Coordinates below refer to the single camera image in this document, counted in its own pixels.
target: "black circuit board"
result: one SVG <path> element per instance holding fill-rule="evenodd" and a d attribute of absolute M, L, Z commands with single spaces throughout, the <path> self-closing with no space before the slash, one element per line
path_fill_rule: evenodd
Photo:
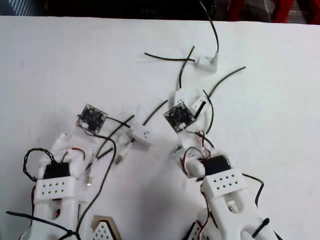
<path fill-rule="evenodd" d="M 170 109 L 163 116 L 176 133 L 181 132 L 184 128 L 196 121 L 196 118 L 183 102 Z"/>
<path fill-rule="evenodd" d="M 84 123 L 87 125 L 86 128 L 90 132 L 98 134 L 107 117 L 108 114 L 106 114 L 105 112 L 87 104 L 83 109 L 81 115 L 79 115 L 79 119 L 76 122 L 76 125 L 82 127 Z"/>

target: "wire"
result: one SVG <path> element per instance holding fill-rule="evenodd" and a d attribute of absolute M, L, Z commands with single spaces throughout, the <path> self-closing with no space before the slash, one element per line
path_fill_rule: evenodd
<path fill-rule="evenodd" d="M 184 172 L 184 174 L 185 174 L 186 176 L 189 175 L 189 173 L 187 172 L 187 168 L 186 168 L 187 153 L 188 153 L 188 151 L 191 150 L 191 149 L 197 150 L 197 151 L 201 154 L 202 159 L 205 159 L 205 156 L 203 155 L 203 153 L 202 153 L 198 148 L 196 148 L 196 147 L 194 147 L 194 146 L 189 147 L 189 148 L 184 152 L 183 158 L 180 160 L 180 161 L 181 161 L 181 166 L 182 166 L 182 171 Z"/>
<path fill-rule="evenodd" d="M 70 237 L 72 235 L 75 235 L 77 240 L 81 240 L 79 233 L 77 233 L 76 231 L 69 230 L 69 229 L 65 228 L 64 226 L 61 226 L 61 225 L 56 224 L 54 222 L 51 222 L 51 221 L 48 221 L 48 220 L 44 220 L 44 219 L 36 217 L 36 216 L 31 216 L 31 215 L 25 214 L 25 213 L 19 213 L 19 212 L 14 212 L 14 211 L 6 211 L 5 213 L 9 214 L 11 216 L 26 218 L 26 219 L 30 219 L 30 220 L 33 220 L 33 221 L 37 221 L 37 222 L 43 223 L 43 224 L 48 224 L 48 225 L 54 226 L 56 228 L 59 228 L 59 229 L 62 229 L 64 231 L 66 231 L 67 232 L 66 235 L 68 235 L 68 237 Z"/>
<path fill-rule="evenodd" d="M 203 195 L 204 200 L 205 200 L 207 216 L 206 216 L 206 220 L 205 220 L 205 222 L 204 222 L 203 226 L 201 227 L 201 229 L 200 229 L 200 231 L 199 231 L 198 240 L 200 240 L 200 239 L 201 239 L 201 235 L 202 235 L 202 233 L 203 233 L 203 231 L 204 231 L 205 227 L 207 226 L 208 221 L 209 221 L 209 217 L 210 217 L 210 210 L 209 210 L 208 200 L 207 200 L 206 195 L 205 195 L 205 193 L 204 193 L 204 192 L 201 192 L 201 194 Z"/>
<path fill-rule="evenodd" d="M 110 119 L 110 120 L 113 120 L 113 121 L 116 121 L 116 122 L 120 123 L 122 126 L 125 126 L 125 127 L 127 127 L 127 128 L 130 128 L 130 126 L 129 126 L 127 123 L 123 122 L 123 121 L 120 121 L 120 120 L 118 120 L 118 119 L 115 119 L 115 118 L 109 117 L 109 116 L 107 116 L 106 118 L 107 118 L 107 119 Z"/>
<path fill-rule="evenodd" d="M 34 216 L 34 213 L 35 213 L 35 203 L 34 203 L 35 190 L 36 190 L 36 185 L 33 186 L 32 191 L 31 191 L 31 212 L 32 212 L 32 216 Z"/>
<path fill-rule="evenodd" d="M 181 67 L 180 74 L 179 74 L 179 88 L 180 88 L 180 89 L 182 88 L 182 73 L 184 72 L 184 69 L 185 69 L 185 66 L 186 66 L 186 64 L 187 64 L 187 62 L 188 62 L 188 59 L 190 58 L 190 56 L 191 56 L 192 52 L 194 51 L 194 49 L 195 49 L 195 46 L 192 46 L 192 48 L 191 48 L 191 50 L 190 50 L 190 52 L 189 52 L 188 57 L 185 59 L 183 65 L 182 65 L 182 67 Z"/>
<path fill-rule="evenodd" d="M 111 137 L 123 126 L 123 124 L 126 124 L 127 122 L 129 122 L 131 119 L 134 118 L 134 116 L 135 116 L 135 115 L 132 115 L 132 116 L 129 117 L 127 120 L 125 120 L 124 122 L 122 122 L 121 125 L 119 125 L 115 130 L 113 130 L 112 133 L 110 133 L 110 135 L 108 136 L 108 138 L 111 138 Z M 96 155 L 95 155 L 95 157 L 96 157 L 97 159 L 102 158 L 103 156 L 105 156 L 105 155 L 110 151 L 110 149 L 109 149 L 109 150 L 105 151 L 104 153 L 102 153 L 100 156 L 98 156 L 99 153 L 101 152 L 102 148 L 105 146 L 105 144 L 106 144 L 107 142 L 108 142 L 108 140 L 104 140 L 104 142 L 101 144 L 100 148 L 98 149 L 98 151 L 97 151 L 97 153 L 96 153 Z"/>
<path fill-rule="evenodd" d="M 113 151 L 113 156 L 112 156 L 112 159 L 111 159 L 111 161 L 110 161 L 110 164 L 109 164 L 109 166 L 108 166 L 108 168 L 107 168 L 107 170 L 106 170 L 106 172 L 105 172 L 105 174 L 104 174 L 104 177 L 103 177 L 103 180 L 102 180 L 102 182 L 101 182 L 99 191 L 97 192 L 97 194 L 95 195 L 95 197 L 92 199 L 92 201 L 89 203 L 89 205 L 86 207 L 86 209 L 83 211 L 83 213 L 82 213 L 82 215 L 81 215 L 81 217 L 80 217 L 80 219 L 79 219 L 79 221 L 78 221 L 78 224 L 77 224 L 76 229 L 75 229 L 75 231 L 76 231 L 77 233 L 79 232 L 81 223 L 82 223 L 82 221 L 83 221 L 86 213 L 88 212 L 88 210 L 91 208 L 91 206 L 95 203 L 95 201 L 96 201 L 97 198 L 99 197 L 99 195 L 100 195 L 100 193 L 101 193 L 101 191 L 102 191 L 102 188 L 103 188 L 103 186 L 104 186 L 104 184 L 105 184 L 107 175 L 108 175 L 108 173 L 109 173 L 109 171 L 110 171 L 110 168 L 111 168 L 111 166 L 112 166 L 112 164 L 113 164 L 113 162 L 114 162 L 114 160 L 115 160 L 115 158 L 116 158 L 116 154 L 117 154 L 117 145 L 116 145 L 116 142 L 115 142 L 112 138 L 107 137 L 107 136 L 97 135 L 97 134 L 95 134 L 95 133 L 89 134 L 89 133 L 86 131 L 85 128 L 82 128 L 82 129 L 84 130 L 85 134 L 87 134 L 87 135 L 89 135 L 89 136 L 93 136 L 93 137 L 96 137 L 96 138 L 100 138 L 100 139 L 105 139 L 105 140 L 111 141 L 112 144 L 113 144 L 114 151 Z"/>
<path fill-rule="evenodd" d="M 86 159 L 86 152 L 85 152 L 85 151 L 83 151 L 81 148 L 78 148 L 78 147 L 71 147 L 70 149 L 71 149 L 71 150 L 78 150 L 78 151 L 82 152 L 82 154 L 83 154 L 83 160 L 85 160 L 85 159 Z M 65 157 L 66 157 L 66 155 L 67 155 L 68 153 L 69 153 L 69 152 L 68 152 L 68 151 L 66 151 L 66 152 L 63 154 L 63 156 L 62 156 L 62 160 L 61 160 L 61 162 L 62 162 L 62 163 L 64 162 Z"/>
<path fill-rule="evenodd" d="M 210 125 L 209 125 L 208 129 L 205 131 L 205 134 L 208 134 L 208 133 L 210 132 L 210 130 L 211 130 L 212 123 L 214 122 L 215 111 L 214 111 L 214 105 L 212 104 L 212 101 L 211 101 L 210 97 L 208 96 L 208 94 L 206 93 L 205 90 L 203 90 L 203 92 L 204 92 L 204 94 L 205 94 L 206 98 L 208 99 L 208 102 L 209 102 L 209 104 L 210 104 L 210 106 L 211 106 L 211 120 L 210 120 Z"/>
<path fill-rule="evenodd" d="M 143 122 L 143 126 L 145 126 L 149 121 L 150 119 L 156 114 L 156 112 L 159 111 L 159 109 L 165 105 L 166 103 L 168 102 L 168 100 L 165 100 L 163 103 L 161 103 L 155 110 L 153 110 L 153 112 L 146 118 L 146 120 Z"/>
<path fill-rule="evenodd" d="M 203 10 L 204 10 L 207 18 L 209 19 L 209 22 L 210 22 L 211 27 L 212 27 L 212 29 L 213 29 L 214 36 L 215 36 L 215 40 L 216 40 L 216 47 L 217 47 L 216 52 L 218 53 L 218 52 L 219 52 L 219 38 L 218 38 L 218 34 L 217 34 L 217 31 L 216 31 L 215 25 L 214 25 L 214 23 L 212 22 L 211 17 L 210 17 L 210 15 L 209 15 L 209 12 L 208 12 L 208 10 L 206 9 L 205 5 L 202 3 L 201 0 L 199 0 L 199 3 L 200 3 L 200 5 L 201 5 L 201 7 L 203 8 Z"/>
<path fill-rule="evenodd" d="M 239 68 L 239 69 L 237 69 L 237 70 L 234 70 L 233 72 L 229 73 L 227 76 L 225 76 L 224 78 L 222 78 L 220 81 L 218 81 L 217 84 L 214 85 L 214 87 L 212 88 L 211 92 L 209 93 L 209 97 L 211 97 L 212 94 L 214 94 L 214 91 L 216 90 L 216 88 L 219 86 L 220 83 L 222 83 L 224 80 L 226 80 L 226 79 L 227 79 L 228 77 L 230 77 L 231 75 L 233 75 L 233 74 L 235 74 L 235 73 L 237 73 L 237 72 L 239 72 L 239 71 L 241 71 L 241 70 L 243 70 L 243 69 L 245 69 L 245 68 L 246 68 L 246 67 L 243 66 L 243 67 L 241 67 L 241 68 Z"/>
<path fill-rule="evenodd" d="M 213 145 L 213 143 L 212 143 L 208 138 L 206 138 L 205 136 L 203 136 L 201 133 L 195 132 L 195 131 L 188 131 L 186 128 L 185 128 L 185 131 L 186 131 L 188 134 L 198 135 L 199 137 L 203 138 L 212 148 L 215 147 L 215 146 Z"/>
<path fill-rule="evenodd" d="M 144 53 L 145 55 L 155 58 L 155 59 L 161 59 L 161 60 L 167 60 L 167 61 L 192 61 L 195 62 L 196 60 L 191 59 L 191 58 L 166 58 L 166 57 L 161 57 L 161 56 L 155 56 L 149 53 Z"/>
<path fill-rule="evenodd" d="M 51 164 L 57 164 L 58 162 L 55 160 L 54 155 L 51 152 L 49 152 L 47 149 L 44 149 L 44 148 L 32 148 L 32 149 L 30 149 L 26 153 L 26 155 L 24 156 L 22 171 L 31 181 L 36 183 L 38 179 L 35 176 L 31 176 L 29 174 L 28 170 L 27 170 L 28 157 L 29 157 L 30 153 L 34 152 L 34 151 L 44 152 L 50 158 Z"/>
<path fill-rule="evenodd" d="M 260 188 L 259 188 L 259 190 L 258 190 L 258 192 L 257 192 L 257 194 L 256 194 L 256 196 L 255 196 L 255 200 L 254 200 L 255 205 L 258 207 L 259 197 L 260 197 L 260 194 L 261 194 L 261 192 L 262 192 L 262 189 L 263 189 L 264 186 L 265 186 L 265 183 L 264 183 L 261 179 L 256 178 L 256 177 L 254 177 L 254 176 L 250 176 L 250 175 L 245 174 L 245 173 L 242 173 L 242 175 L 245 176 L 245 177 L 247 177 L 247 178 L 256 180 L 256 181 L 258 181 L 259 183 L 261 183 L 261 186 L 260 186 Z"/>

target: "connector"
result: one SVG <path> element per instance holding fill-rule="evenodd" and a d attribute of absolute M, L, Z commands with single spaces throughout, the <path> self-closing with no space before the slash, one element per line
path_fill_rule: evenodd
<path fill-rule="evenodd" d="M 174 93 L 173 106 L 177 106 L 185 101 L 185 92 L 180 88 Z"/>
<path fill-rule="evenodd" d="M 210 104 L 208 104 L 208 101 L 205 97 L 200 96 L 197 98 L 197 100 L 194 102 L 194 104 L 191 107 L 191 112 L 193 115 L 195 115 L 197 113 L 197 111 L 199 110 L 201 104 L 205 103 L 205 105 L 203 106 L 203 109 L 200 112 L 200 115 L 204 114 L 205 112 L 207 112 L 207 110 L 209 109 Z"/>
<path fill-rule="evenodd" d="M 142 124 L 132 125 L 128 134 L 130 137 L 147 146 L 151 145 L 153 142 L 153 135 L 151 130 L 147 126 L 144 126 Z"/>
<path fill-rule="evenodd" d="M 128 143 L 127 146 L 125 146 L 123 149 L 121 149 L 118 153 L 117 158 L 115 159 L 115 164 L 119 164 L 122 160 L 124 160 L 129 152 L 129 150 L 131 149 L 133 143 L 130 142 Z"/>
<path fill-rule="evenodd" d="M 207 72 L 215 73 L 218 69 L 218 56 L 218 52 L 215 53 L 214 57 L 201 56 L 196 62 L 196 67 Z"/>

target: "white surface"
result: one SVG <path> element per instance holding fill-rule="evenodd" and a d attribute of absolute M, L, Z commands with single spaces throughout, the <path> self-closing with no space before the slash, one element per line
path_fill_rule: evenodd
<path fill-rule="evenodd" d="M 182 87 L 209 91 L 247 66 L 212 96 L 209 136 L 243 172 L 264 180 L 259 206 L 284 240 L 319 239 L 320 27 L 219 22 L 216 28 L 217 73 L 188 63 Z M 144 52 L 182 58 L 192 45 L 193 57 L 216 50 L 210 25 L 196 21 L 2 16 L 0 33 L 4 239 L 17 239 L 30 223 L 4 214 L 31 212 L 32 182 L 22 172 L 28 149 L 50 148 L 61 132 L 71 132 L 87 103 L 122 120 L 139 106 L 148 115 L 175 91 L 182 63 Z M 167 110 L 148 123 L 158 143 L 148 150 L 134 144 L 92 209 L 112 216 L 124 240 L 181 239 L 205 206 L 200 183 L 170 157 L 178 138 L 162 116 Z M 33 173 L 39 156 L 29 158 Z M 110 157 L 97 164 L 92 193 Z M 248 183 L 255 195 L 259 184 Z"/>

